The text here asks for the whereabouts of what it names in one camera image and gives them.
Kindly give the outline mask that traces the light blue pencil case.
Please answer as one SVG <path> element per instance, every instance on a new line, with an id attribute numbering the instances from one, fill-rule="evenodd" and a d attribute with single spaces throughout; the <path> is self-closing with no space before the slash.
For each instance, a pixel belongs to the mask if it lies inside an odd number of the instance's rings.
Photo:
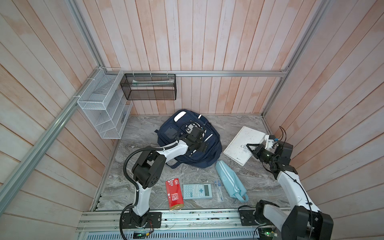
<path id="1" fill-rule="evenodd" d="M 248 202 L 249 197 L 247 195 L 247 190 L 237 174 L 221 160 L 217 161 L 215 168 L 229 196 L 237 199 L 241 203 Z"/>

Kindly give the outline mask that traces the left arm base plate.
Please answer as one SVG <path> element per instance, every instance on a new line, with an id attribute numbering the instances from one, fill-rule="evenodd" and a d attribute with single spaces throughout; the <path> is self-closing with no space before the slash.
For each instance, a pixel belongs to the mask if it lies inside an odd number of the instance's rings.
<path id="1" fill-rule="evenodd" d="M 160 228 L 162 222 L 161 212 L 148 212 L 138 216 L 135 212 L 123 213 L 119 224 L 120 229 Z"/>

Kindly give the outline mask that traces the white hardcover book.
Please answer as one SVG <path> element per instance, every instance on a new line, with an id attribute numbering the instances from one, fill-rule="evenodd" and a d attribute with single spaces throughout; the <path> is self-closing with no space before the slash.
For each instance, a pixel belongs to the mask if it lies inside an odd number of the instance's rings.
<path id="1" fill-rule="evenodd" d="M 224 155 L 244 166 L 252 156 L 247 144 L 261 144 L 265 136 L 263 132 L 244 126 L 224 150 Z"/>

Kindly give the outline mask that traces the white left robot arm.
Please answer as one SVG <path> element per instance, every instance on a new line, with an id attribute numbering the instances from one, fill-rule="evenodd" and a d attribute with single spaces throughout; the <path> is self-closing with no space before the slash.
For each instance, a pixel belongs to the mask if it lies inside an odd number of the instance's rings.
<path id="1" fill-rule="evenodd" d="M 138 149 L 131 153 L 123 163 L 125 178 L 135 187 L 135 200 L 127 205 L 120 217 L 120 229 L 128 224 L 137 228 L 147 225 L 150 211 L 149 200 L 152 187 L 159 181 L 166 163 L 176 157 L 184 156 L 191 152 L 204 152 L 206 143 L 203 140 L 205 129 L 194 126 L 190 133 L 180 137 L 177 134 L 176 141 L 163 147 L 151 146 Z"/>

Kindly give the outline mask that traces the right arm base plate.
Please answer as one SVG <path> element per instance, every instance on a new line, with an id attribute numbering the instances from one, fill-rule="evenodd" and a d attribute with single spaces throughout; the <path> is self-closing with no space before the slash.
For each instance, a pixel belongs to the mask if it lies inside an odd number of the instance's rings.
<path id="1" fill-rule="evenodd" d="M 259 224 L 255 220 L 254 209 L 242 208 L 239 210 L 240 221 L 242 226 L 258 226 Z"/>

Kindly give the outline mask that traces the clear pen pack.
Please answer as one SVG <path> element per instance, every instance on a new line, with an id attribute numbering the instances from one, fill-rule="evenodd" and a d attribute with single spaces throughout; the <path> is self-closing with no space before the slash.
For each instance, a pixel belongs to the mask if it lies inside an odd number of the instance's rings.
<path id="1" fill-rule="evenodd" d="M 223 192 L 222 192 L 221 181 L 220 180 L 214 180 L 214 185 L 215 185 L 215 193 L 216 193 L 218 202 L 223 202 L 224 197 L 223 197 Z"/>

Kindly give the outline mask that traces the red booklet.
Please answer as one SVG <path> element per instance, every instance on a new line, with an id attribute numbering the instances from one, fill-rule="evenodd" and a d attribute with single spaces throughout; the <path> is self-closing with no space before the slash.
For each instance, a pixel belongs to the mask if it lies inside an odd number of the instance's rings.
<path id="1" fill-rule="evenodd" d="M 181 185 L 178 178 L 166 181 L 166 191 L 169 209 L 171 211 L 178 210 L 184 207 Z"/>

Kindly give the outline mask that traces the navy blue student backpack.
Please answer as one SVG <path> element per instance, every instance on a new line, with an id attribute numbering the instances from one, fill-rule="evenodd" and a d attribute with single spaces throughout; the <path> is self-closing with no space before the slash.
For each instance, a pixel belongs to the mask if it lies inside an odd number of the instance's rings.
<path id="1" fill-rule="evenodd" d="M 187 152 L 175 157 L 175 169 L 181 164 L 197 168 L 213 165 L 222 153 L 220 134 L 209 120 L 201 114 L 182 109 L 166 120 L 158 130 L 158 145 L 164 147 L 174 143 L 186 143 Z"/>

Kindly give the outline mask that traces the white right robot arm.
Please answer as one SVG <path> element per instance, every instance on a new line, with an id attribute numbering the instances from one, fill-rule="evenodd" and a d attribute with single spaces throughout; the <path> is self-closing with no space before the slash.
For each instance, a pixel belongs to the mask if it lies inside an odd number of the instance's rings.
<path id="1" fill-rule="evenodd" d="M 293 146 L 281 141 L 277 145 L 274 152 L 263 144 L 247 144 L 247 148 L 253 157 L 269 165 L 268 172 L 283 188 L 291 211 L 287 215 L 276 204 L 261 200 L 254 211 L 256 223 L 275 226 L 283 240 L 330 240 L 334 221 L 311 200 L 297 170 L 290 165 Z"/>

